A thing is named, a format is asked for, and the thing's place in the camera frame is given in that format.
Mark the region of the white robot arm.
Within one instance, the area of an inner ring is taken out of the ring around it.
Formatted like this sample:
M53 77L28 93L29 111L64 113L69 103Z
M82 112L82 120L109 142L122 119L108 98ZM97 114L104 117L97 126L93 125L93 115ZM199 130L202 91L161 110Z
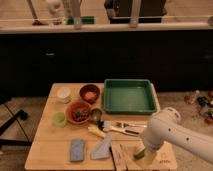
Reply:
M158 151L164 142L168 142L213 165L213 137L184 128L180 122L180 113L172 107L166 107L151 116L140 134L145 148Z

